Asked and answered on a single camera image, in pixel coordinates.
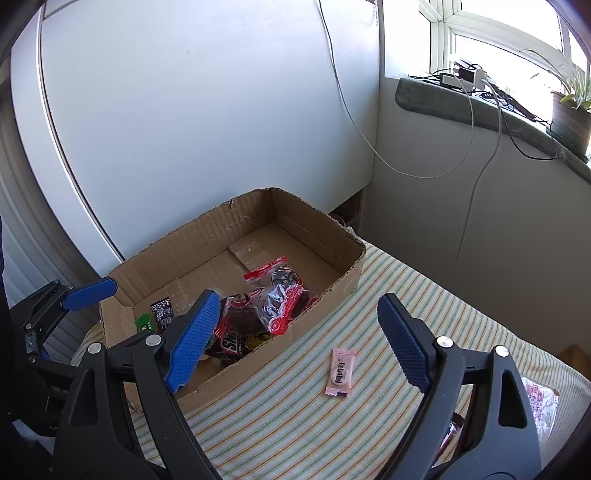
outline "silver screw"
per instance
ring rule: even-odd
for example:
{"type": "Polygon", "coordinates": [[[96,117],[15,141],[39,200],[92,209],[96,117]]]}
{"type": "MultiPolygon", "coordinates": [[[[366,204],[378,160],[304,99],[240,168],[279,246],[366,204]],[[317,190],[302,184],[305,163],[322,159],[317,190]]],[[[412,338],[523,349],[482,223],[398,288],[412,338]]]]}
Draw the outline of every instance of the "silver screw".
{"type": "Polygon", "coordinates": [[[156,333],[146,337],[146,345],[148,345],[148,346],[160,345],[161,341],[162,341],[162,337],[160,335],[157,335],[156,333]]]}
{"type": "Polygon", "coordinates": [[[509,356],[509,350],[505,345],[497,345],[495,347],[495,352],[498,356],[509,356]]]}
{"type": "Polygon", "coordinates": [[[88,353],[99,353],[103,346],[99,342],[91,343],[88,346],[88,353]]]}
{"type": "Polygon", "coordinates": [[[453,340],[449,337],[441,336],[437,337],[437,344],[443,348],[450,348],[453,345],[453,340]]]}

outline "striped tablecloth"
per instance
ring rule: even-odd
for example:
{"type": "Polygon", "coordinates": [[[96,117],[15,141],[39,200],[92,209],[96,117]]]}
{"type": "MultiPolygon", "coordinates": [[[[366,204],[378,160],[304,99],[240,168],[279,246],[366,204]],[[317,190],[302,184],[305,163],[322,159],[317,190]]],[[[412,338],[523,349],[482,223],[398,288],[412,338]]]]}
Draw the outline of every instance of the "striped tablecloth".
{"type": "MultiPolygon", "coordinates": [[[[427,277],[367,244],[357,292],[289,350],[187,421],[224,479],[371,479],[402,438],[420,401],[377,321],[376,304],[393,291],[435,335],[464,348],[511,351],[522,375],[558,389],[554,429],[542,445],[546,464],[591,400],[591,383],[549,353],[517,338],[427,277]],[[353,393],[324,394],[333,347],[358,351],[353,393]]],[[[96,327],[80,353],[100,340],[96,327]]],[[[466,415],[469,389],[458,400],[466,415]]],[[[146,458],[162,465],[144,416],[133,415],[146,458]]],[[[442,461],[451,457],[451,445],[442,461]]]]}

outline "plant pot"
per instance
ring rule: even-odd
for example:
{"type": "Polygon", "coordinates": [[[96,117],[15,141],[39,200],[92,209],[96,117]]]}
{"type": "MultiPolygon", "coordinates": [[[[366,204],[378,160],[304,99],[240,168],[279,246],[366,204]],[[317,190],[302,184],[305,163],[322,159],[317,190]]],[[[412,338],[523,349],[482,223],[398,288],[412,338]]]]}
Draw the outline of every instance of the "plant pot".
{"type": "Polygon", "coordinates": [[[587,161],[585,156],[591,134],[591,113],[582,108],[574,108],[576,104],[570,100],[560,103],[564,95],[552,92],[554,97],[552,108],[552,134],[556,140],[587,161]]]}

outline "black candy wrapper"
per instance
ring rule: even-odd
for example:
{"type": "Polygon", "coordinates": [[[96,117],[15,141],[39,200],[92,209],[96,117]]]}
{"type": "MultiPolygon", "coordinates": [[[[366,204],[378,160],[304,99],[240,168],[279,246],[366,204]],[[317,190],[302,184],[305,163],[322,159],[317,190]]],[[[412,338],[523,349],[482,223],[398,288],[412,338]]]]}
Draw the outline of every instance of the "black candy wrapper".
{"type": "Polygon", "coordinates": [[[166,297],[159,300],[150,305],[150,308],[154,313],[154,318],[158,322],[160,331],[165,331],[174,320],[173,304],[171,303],[170,298],[166,297]]]}

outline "blue rubber pad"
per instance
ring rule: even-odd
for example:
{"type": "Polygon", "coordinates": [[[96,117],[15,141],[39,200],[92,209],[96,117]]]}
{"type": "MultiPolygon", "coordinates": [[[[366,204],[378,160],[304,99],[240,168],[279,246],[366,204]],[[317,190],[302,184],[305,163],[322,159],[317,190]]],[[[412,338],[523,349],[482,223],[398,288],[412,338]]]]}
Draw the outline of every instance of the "blue rubber pad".
{"type": "Polygon", "coordinates": [[[384,331],[408,383],[426,393],[431,387],[427,354],[413,335],[406,320],[387,296],[379,299],[378,323],[384,331]]]}
{"type": "Polygon", "coordinates": [[[98,282],[86,287],[72,290],[61,303],[66,310],[78,311],[101,300],[112,297],[117,292],[117,282],[110,277],[101,278],[98,282]]]}
{"type": "Polygon", "coordinates": [[[175,394],[186,385],[199,362],[220,316],[220,297],[212,292],[185,330],[170,355],[170,370],[165,378],[175,394]]]}

